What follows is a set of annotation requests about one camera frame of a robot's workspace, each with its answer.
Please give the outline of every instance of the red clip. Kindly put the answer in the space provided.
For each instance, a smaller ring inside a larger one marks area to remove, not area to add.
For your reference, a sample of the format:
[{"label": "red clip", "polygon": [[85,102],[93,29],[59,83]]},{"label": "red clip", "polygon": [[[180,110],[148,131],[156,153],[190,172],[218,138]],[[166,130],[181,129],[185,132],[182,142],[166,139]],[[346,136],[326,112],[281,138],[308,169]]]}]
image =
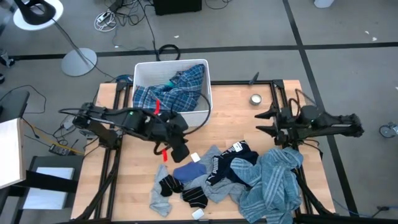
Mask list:
[{"label": "red clip", "polygon": [[158,115],[160,112],[160,101],[156,100],[156,110],[154,112],[155,115]]},{"label": "red clip", "polygon": [[163,154],[163,162],[167,162],[167,152],[166,152],[166,148],[164,148],[162,150],[162,154]]}]

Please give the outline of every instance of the clothing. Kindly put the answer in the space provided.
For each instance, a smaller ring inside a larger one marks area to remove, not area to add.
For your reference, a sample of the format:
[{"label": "clothing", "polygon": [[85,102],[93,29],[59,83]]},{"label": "clothing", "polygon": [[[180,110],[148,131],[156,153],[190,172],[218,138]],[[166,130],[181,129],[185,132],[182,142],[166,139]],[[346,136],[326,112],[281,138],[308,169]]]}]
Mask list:
[{"label": "clothing", "polygon": [[230,164],[234,158],[242,158],[254,165],[256,164],[258,157],[259,154],[257,152],[252,152],[246,141],[237,142],[220,156],[215,156],[213,158],[213,170],[208,176],[206,183],[213,186],[226,177],[232,182],[237,182],[250,187],[234,173],[230,168]]},{"label": "clothing", "polygon": [[160,101],[160,111],[193,111],[200,97],[205,65],[194,65],[190,69],[177,72],[170,82],[156,86],[137,86],[132,97],[133,107],[155,110],[156,101]]},{"label": "clothing", "polygon": [[184,202],[188,202],[191,208],[206,208],[208,199],[201,187],[195,187],[194,189],[184,190],[182,192],[182,199]]},{"label": "clothing", "polygon": [[221,155],[221,151],[217,146],[211,146],[210,149],[201,156],[200,161],[197,162],[206,167],[206,174],[184,184],[184,190],[202,187],[206,197],[215,203],[224,200],[228,195],[231,196],[232,201],[238,203],[242,192],[245,190],[245,186],[243,184],[232,183],[232,181],[227,178],[224,178],[213,186],[206,184],[206,179],[213,170],[213,157],[219,155]]},{"label": "clothing", "polygon": [[166,166],[163,164],[160,165],[155,175],[154,188],[150,192],[150,209],[159,213],[159,215],[162,215],[163,217],[166,217],[170,213],[172,206],[169,204],[168,197],[161,196],[160,192],[162,191],[162,187],[159,182],[163,178],[167,177],[168,174]]},{"label": "clothing", "polygon": [[303,155],[290,147],[270,149],[256,165],[233,159],[232,170],[252,187],[239,199],[239,212],[249,223],[263,216],[270,224],[293,223],[291,211],[300,206],[302,199],[296,176],[290,170],[302,162]]},{"label": "clothing", "polygon": [[169,197],[173,194],[173,192],[181,193],[183,190],[181,181],[175,179],[171,175],[163,178],[161,181],[159,181],[159,184],[162,186],[162,191],[160,194],[163,197]]},{"label": "clothing", "polygon": [[187,165],[174,169],[173,176],[183,184],[206,174],[206,167],[197,162],[190,162]]}]

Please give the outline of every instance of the striped sock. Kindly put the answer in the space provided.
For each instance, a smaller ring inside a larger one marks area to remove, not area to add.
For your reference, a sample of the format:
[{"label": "striped sock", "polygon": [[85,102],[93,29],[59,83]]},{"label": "striped sock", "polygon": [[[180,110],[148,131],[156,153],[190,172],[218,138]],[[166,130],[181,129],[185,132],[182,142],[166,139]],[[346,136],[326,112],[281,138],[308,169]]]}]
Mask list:
[{"label": "striped sock", "polygon": [[208,199],[201,187],[184,190],[182,192],[182,199],[184,202],[188,202],[191,208],[206,208],[208,202]]},{"label": "striped sock", "polygon": [[159,184],[162,187],[162,191],[160,194],[163,197],[169,197],[173,194],[173,192],[181,193],[183,190],[183,185],[181,184],[181,181],[175,179],[171,175],[163,178],[161,181],[159,181]]}]

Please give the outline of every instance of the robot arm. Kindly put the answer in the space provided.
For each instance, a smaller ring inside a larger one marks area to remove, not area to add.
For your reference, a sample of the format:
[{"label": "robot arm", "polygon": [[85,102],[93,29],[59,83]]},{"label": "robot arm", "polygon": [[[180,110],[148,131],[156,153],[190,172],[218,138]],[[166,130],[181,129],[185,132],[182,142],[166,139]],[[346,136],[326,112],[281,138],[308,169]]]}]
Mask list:
[{"label": "robot arm", "polygon": [[60,112],[68,113],[68,110],[78,110],[77,114],[73,114],[73,124],[77,128],[95,133],[99,137],[99,143],[104,147],[117,149],[120,146],[121,134],[105,128],[102,123],[112,124],[120,128],[124,134],[155,142],[155,154],[159,154],[157,148],[164,143],[166,149],[173,149],[172,157],[175,162],[181,162],[189,155],[183,133],[188,129],[188,125],[176,112],[163,112],[158,116],[142,108],[112,110],[92,103],[84,103],[81,108],[63,109]]}]

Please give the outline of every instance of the blue plaid shirt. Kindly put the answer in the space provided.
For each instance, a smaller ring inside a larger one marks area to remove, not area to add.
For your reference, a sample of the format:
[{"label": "blue plaid shirt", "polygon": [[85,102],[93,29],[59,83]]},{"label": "blue plaid shirt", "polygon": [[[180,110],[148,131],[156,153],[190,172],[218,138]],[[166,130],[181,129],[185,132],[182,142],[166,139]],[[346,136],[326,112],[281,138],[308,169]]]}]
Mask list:
[{"label": "blue plaid shirt", "polygon": [[200,97],[201,85],[205,74],[204,64],[177,72],[170,79],[172,85],[137,86],[132,97],[132,106],[155,110],[156,100],[160,101],[160,111],[193,111]]}]

